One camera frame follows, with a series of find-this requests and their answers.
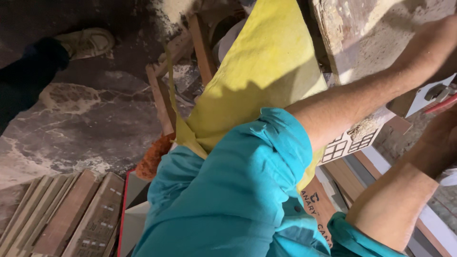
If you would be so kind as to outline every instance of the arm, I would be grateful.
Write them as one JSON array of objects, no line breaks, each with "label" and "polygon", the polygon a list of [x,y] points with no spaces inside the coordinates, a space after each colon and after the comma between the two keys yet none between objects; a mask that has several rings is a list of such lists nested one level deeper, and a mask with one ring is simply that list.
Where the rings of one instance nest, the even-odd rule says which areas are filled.
[{"label": "arm", "polygon": [[361,80],[334,87],[286,108],[303,125],[313,150],[329,143],[388,101],[455,72],[457,16],[425,24],[394,64]]},{"label": "arm", "polygon": [[438,188],[434,179],[455,161],[457,105],[433,119],[413,148],[357,198],[346,221],[378,242],[404,250]]}]

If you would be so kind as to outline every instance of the foot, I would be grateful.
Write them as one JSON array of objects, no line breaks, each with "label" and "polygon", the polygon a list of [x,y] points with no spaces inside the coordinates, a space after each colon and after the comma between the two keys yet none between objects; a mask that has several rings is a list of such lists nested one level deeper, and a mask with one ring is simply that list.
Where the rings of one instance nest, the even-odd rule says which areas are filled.
[{"label": "foot", "polygon": [[67,50],[70,60],[105,54],[115,43],[113,35],[102,28],[88,28],[54,38]]}]

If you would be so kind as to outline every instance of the hairy forearm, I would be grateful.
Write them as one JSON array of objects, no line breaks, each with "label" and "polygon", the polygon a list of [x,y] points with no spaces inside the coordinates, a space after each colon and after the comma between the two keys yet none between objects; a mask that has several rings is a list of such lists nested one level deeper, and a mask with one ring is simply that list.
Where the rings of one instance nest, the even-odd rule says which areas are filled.
[{"label": "hairy forearm", "polygon": [[285,110],[303,125],[316,150],[421,83],[411,72],[387,69],[300,100]]},{"label": "hairy forearm", "polygon": [[394,249],[405,249],[423,207],[438,188],[437,170],[417,164],[427,159],[415,145],[354,202],[346,220],[372,239]]}]

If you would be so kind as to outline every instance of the stacked boards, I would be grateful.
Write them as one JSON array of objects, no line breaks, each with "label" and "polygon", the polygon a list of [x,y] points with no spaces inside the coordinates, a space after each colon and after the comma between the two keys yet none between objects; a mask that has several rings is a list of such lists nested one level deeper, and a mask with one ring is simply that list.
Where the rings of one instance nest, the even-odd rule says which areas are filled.
[{"label": "stacked boards", "polygon": [[117,227],[123,185],[112,172],[88,169],[33,180],[0,239],[0,257],[102,256]]}]

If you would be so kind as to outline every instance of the yellow cloth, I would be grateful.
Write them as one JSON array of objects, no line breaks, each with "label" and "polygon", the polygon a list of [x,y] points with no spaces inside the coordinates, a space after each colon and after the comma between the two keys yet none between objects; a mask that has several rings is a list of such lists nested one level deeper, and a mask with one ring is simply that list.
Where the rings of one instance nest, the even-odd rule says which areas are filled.
[{"label": "yellow cloth", "polygon": [[[177,117],[176,141],[206,158],[229,130],[258,118],[261,107],[284,108],[325,89],[296,0],[258,0],[190,117]],[[323,151],[314,153],[298,191],[314,177]]]}]

